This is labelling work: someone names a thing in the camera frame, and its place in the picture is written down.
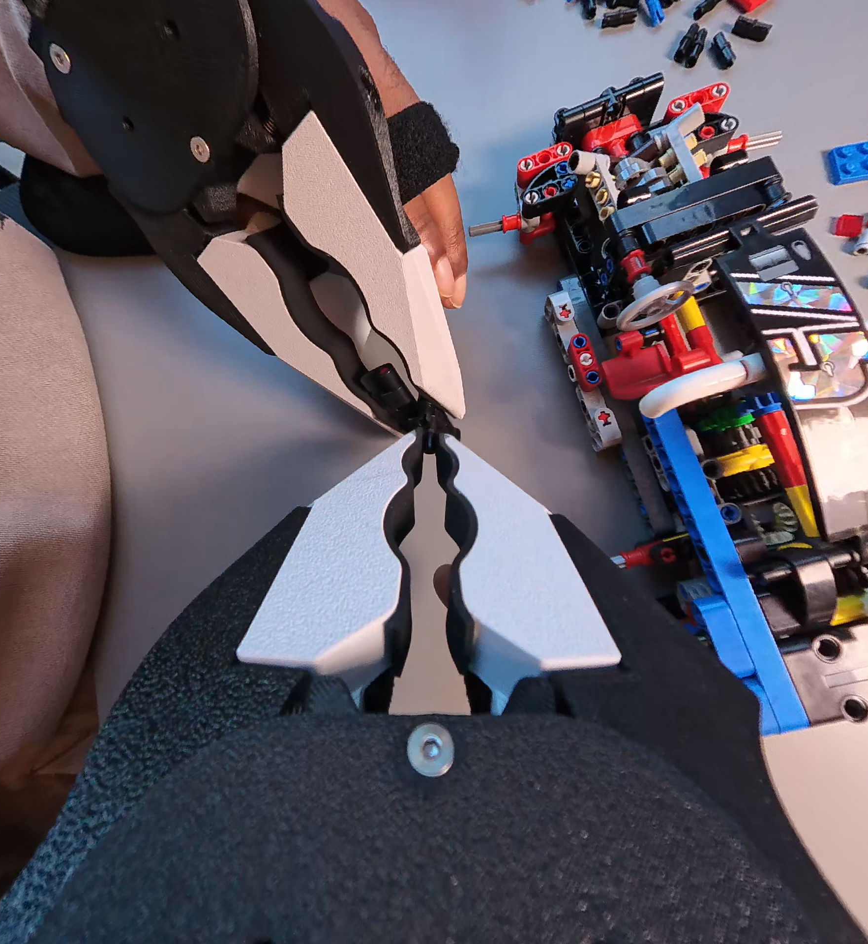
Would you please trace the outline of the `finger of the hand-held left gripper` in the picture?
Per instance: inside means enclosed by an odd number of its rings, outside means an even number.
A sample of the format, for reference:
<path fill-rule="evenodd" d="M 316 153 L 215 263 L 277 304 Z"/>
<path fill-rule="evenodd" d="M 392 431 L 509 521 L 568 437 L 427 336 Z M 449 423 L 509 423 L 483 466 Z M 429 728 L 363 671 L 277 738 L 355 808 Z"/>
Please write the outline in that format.
<path fill-rule="evenodd" d="M 198 262 L 274 356 L 357 412 L 406 430 L 361 382 L 387 363 L 405 384 L 400 357 L 371 333 L 357 289 L 340 270 L 330 272 L 323 254 L 290 230 L 239 230 L 211 240 Z"/>
<path fill-rule="evenodd" d="M 426 249 L 396 247 L 315 112 L 282 157 L 289 221 L 354 278 L 372 326 L 399 351 L 415 386 L 462 419 L 460 366 Z"/>

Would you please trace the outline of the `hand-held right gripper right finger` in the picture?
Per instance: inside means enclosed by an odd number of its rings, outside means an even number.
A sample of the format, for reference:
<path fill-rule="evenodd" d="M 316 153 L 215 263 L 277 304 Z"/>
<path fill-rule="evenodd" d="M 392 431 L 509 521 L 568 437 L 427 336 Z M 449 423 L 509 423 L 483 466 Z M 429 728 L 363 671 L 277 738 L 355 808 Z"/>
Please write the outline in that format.
<path fill-rule="evenodd" d="M 501 714 L 524 678 L 616 666 L 619 649 L 550 513 L 449 434 L 437 468 L 457 546 L 448 645 L 458 671 L 489 691 L 473 694 L 473 711 Z"/>

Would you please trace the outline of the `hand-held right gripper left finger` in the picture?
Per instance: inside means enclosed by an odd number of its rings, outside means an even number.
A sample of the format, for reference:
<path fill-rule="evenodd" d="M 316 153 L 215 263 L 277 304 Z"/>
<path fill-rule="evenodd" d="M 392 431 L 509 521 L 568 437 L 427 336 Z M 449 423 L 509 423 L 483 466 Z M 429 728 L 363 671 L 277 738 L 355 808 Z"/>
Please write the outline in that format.
<path fill-rule="evenodd" d="M 410 571 L 422 435 L 410 432 L 314 501 L 237 655 L 342 678 L 388 710 L 411 641 Z"/>

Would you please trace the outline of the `black lego subassembly red pin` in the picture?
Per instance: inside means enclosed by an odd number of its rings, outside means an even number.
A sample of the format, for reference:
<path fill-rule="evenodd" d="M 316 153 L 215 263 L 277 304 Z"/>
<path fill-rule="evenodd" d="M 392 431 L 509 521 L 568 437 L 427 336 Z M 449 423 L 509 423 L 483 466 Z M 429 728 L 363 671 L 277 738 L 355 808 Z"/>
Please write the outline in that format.
<path fill-rule="evenodd" d="M 369 404 L 381 409 L 381 417 L 391 419 L 398 431 L 418 431 L 425 454 L 440 448 L 441 437 L 459 439 L 459 429 L 450 415 L 426 395 L 412 395 L 395 367 L 386 363 L 369 370 L 360 379 Z"/>

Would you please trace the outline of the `person's left forearm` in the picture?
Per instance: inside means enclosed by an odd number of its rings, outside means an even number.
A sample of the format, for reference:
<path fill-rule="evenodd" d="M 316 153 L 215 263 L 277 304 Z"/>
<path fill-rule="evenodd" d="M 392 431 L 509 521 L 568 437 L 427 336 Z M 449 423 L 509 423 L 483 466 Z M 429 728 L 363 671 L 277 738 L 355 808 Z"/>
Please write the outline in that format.
<path fill-rule="evenodd" d="M 0 140 L 76 177 L 98 176 L 95 160 L 62 120 L 29 31 L 26 7 L 0 1 Z"/>

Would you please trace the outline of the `partly built lego car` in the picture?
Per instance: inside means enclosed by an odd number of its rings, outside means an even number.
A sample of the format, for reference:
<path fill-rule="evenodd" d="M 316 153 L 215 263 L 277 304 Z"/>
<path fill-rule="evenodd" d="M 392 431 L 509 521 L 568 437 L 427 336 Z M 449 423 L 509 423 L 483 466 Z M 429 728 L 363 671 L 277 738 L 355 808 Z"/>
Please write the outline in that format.
<path fill-rule="evenodd" d="M 547 297 L 596 450 L 619 447 L 652 537 L 613 560 L 752 690 L 761 729 L 868 721 L 868 321 L 804 229 L 724 81 L 662 105 L 664 75 L 557 112 L 516 168 L 554 235 Z"/>

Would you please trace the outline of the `blue lego plate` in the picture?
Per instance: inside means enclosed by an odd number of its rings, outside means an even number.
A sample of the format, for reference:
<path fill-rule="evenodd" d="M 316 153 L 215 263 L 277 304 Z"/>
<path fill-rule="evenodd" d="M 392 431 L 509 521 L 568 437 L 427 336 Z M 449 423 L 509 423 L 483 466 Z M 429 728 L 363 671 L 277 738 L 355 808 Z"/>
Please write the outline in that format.
<path fill-rule="evenodd" d="M 868 180 L 868 140 L 831 148 L 826 164 L 835 186 Z"/>

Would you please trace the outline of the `person's left hand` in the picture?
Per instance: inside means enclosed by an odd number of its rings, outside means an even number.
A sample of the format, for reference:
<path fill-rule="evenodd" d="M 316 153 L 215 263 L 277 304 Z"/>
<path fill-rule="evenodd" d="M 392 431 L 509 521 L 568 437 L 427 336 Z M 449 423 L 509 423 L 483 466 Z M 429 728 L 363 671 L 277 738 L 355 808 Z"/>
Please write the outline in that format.
<path fill-rule="evenodd" d="M 322 1 L 355 41 L 379 89 L 388 117 L 416 104 L 419 97 L 384 48 L 374 20 L 357 1 Z M 445 309 L 462 306 L 467 290 L 468 255 L 461 208 L 452 177 L 427 188 L 405 210 L 431 260 Z"/>

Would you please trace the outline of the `person's torso beige hoodie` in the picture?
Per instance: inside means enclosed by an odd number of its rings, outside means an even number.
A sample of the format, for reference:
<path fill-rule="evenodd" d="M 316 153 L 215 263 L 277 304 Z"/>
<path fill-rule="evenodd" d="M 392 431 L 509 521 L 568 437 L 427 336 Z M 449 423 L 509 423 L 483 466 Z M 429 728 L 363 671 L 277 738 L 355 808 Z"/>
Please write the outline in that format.
<path fill-rule="evenodd" d="M 110 548 L 97 384 L 55 254 L 0 215 L 0 881 L 49 828 L 91 712 Z"/>

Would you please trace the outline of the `pile of blue black pins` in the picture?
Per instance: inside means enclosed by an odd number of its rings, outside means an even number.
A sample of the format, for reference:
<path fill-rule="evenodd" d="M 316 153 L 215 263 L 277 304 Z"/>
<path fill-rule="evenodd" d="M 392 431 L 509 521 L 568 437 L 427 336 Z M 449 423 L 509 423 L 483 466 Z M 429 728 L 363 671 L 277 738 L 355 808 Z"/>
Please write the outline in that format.
<path fill-rule="evenodd" d="M 665 22 L 668 11 L 678 2 L 566 1 L 565 3 L 577 9 L 582 20 L 588 24 L 594 24 L 600 30 L 629 29 L 639 22 L 655 30 Z M 737 16 L 732 23 L 711 34 L 708 18 L 720 6 L 731 6 L 737 12 Z M 672 60 L 678 65 L 691 69 L 698 64 L 704 51 L 708 50 L 717 68 L 722 70 L 731 68 L 736 61 L 736 52 L 731 42 L 733 39 L 739 38 L 760 43 L 765 41 L 771 33 L 773 28 L 771 23 L 752 15 L 756 10 L 741 14 L 729 1 L 693 2 L 688 14 L 688 26 L 676 42 L 671 53 Z"/>

